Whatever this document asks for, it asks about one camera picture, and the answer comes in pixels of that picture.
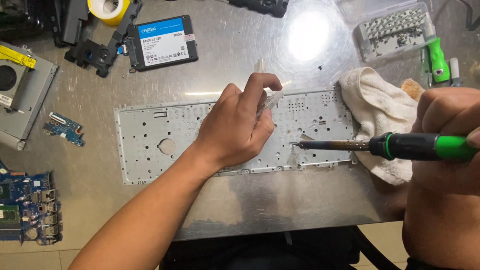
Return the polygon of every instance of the white towel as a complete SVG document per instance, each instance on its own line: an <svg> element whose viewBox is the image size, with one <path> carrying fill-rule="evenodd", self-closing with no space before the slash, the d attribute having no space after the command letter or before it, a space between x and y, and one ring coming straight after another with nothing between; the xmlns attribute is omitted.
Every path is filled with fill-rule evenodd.
<svg viewBox="0 0 480 270"><path fill-rule="evenodd" d="M340 78L343 100L361 124L357 140L368 140L387 132L409 133L417 117L418 103L386 81L370 67L351 70ZM386 182L410 181L412 162L388 161L369 152L355 152L359 161Z"/></svg>

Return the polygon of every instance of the yellow tape roll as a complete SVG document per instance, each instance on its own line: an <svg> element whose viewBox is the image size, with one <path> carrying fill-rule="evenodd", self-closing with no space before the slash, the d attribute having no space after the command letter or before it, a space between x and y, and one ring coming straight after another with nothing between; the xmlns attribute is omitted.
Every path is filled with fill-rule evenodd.
<svg viewBox="0 0 480 270"><path fill-rule="evenodd" d="M129 0L118 0L118 7L110 11L113 3L109 0L88 0L88 9L98 19L108 25L119 25L125 11L130 5Z"/></svg>

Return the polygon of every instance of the crucial ssd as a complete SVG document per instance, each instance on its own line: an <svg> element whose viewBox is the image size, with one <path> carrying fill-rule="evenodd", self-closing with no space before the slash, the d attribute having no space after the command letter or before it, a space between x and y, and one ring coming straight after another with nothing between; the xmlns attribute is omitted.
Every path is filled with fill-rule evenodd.
<svg viewBox="0 0 480 270"><path fill-rule="evenodd" d="M127 32L131 73L198 60L189 15L129 25Z"/></svg>

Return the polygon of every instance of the green soldering iron handle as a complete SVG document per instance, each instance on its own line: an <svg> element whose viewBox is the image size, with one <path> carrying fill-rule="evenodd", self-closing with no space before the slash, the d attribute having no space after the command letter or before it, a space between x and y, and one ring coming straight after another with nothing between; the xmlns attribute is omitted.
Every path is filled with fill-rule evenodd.
<svg viewBox="0 0 480 270"><path fill-rule="evenodd" d="M428 45L430 48L430 59L432 60L432 73L434 80L439 83L446 83L450 80L450 69L445 62L444 52L440 47L440 38Z"/></svg>
<svg viewBox="0 0 480 270"><path fill-rule="evenodd" d="M385 133L373 137L369 151L388 160L457 160L468 162L480 151L467 144L463 136L442 136L429 133Z"/></svg>

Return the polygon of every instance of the hand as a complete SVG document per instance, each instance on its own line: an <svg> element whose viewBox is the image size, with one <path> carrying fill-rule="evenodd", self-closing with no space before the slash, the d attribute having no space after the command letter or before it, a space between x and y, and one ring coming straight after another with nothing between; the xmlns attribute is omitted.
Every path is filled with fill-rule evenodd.
<svg viewBox="0 0 480 270"><path fill-rule="evenodd" d="M412 132L468 135L468 143L480 148L480 91L464 87L425 91ZM412 168L413 180L430 190L480 196L480 154L470 163L414 161Z"/></svg>
<svg viewBox="0 0 480 270"><path fill-rule="evenodd" d="M266 100L266 87L282 89L278 78L268 73L253 73L243 93L229 84L205 117L191 147L212 166L213 173L260 154L274 130L271 110L264 110L256 118L257 106Z"/></svg>

